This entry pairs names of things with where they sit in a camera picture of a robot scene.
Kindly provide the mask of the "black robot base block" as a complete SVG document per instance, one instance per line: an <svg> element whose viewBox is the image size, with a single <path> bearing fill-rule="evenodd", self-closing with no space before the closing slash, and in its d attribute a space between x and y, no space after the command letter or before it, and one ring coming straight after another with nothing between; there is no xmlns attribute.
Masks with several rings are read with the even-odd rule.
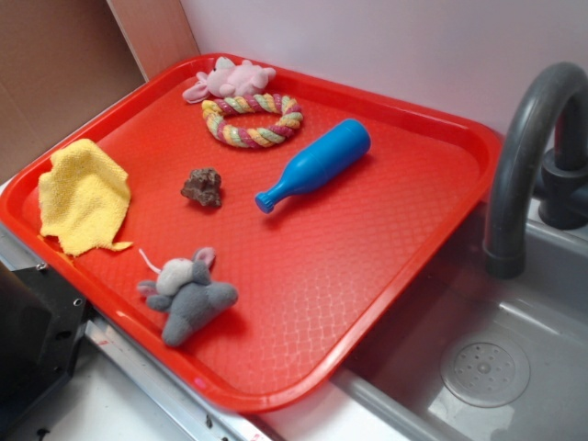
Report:
<svg viewBox="0 0 588 441"><path fill-rule="evenodd" d="M1 266L1 434L73 376L86 298L52 268Z"/></svg>

